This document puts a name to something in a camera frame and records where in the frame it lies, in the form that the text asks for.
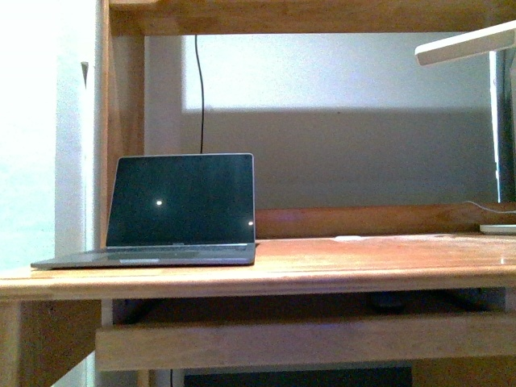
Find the white wall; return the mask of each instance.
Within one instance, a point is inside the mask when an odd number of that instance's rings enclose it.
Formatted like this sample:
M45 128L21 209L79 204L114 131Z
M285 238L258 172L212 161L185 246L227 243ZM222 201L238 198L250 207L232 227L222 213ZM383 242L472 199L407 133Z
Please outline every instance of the white wall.
M2 4L0 269L84 250L95 241L97 4ZM88 89L81 61L92 65ZM58 385L93 385L92 364L80 364Z
M54 255L55 10L32 0L0 12L0 269Z
M255 154L258 208L496 201L488 57L414 59L449 35L200 36L205 152ZM147 40L148 153L199 152L193 41Z

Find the black cable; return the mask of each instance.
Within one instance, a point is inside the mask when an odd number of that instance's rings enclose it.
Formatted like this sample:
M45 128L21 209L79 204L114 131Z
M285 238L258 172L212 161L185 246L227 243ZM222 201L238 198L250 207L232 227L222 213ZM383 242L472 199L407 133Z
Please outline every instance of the black cable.
M197 58L197 68L199 70L199 79L201 81L201 153L202 153L202 150L204 147L204 82L202 80L201 61L199 60L197 35L195 35L195 57Z

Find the silver laptop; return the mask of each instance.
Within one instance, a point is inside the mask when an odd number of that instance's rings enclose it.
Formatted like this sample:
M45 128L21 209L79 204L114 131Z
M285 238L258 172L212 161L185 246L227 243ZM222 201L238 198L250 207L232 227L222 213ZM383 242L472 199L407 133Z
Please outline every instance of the silver laptop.
M106 248L31 266L253 264L254 214L251 154L123 157Z

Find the desk surface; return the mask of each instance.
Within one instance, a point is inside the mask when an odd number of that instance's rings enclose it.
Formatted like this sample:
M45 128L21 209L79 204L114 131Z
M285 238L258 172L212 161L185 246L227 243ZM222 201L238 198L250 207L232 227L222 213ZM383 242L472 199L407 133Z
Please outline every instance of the desk surface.
M259 241L249 267L0 273L0 301L186 298L516 286L516 237L397 235Z

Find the light blue wall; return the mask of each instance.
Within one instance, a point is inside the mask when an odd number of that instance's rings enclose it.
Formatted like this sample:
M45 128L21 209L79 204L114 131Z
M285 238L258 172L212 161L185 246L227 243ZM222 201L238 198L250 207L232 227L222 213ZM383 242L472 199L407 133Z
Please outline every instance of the light blue wall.
M55 9L32 0L0 12L0 269L54 256Z

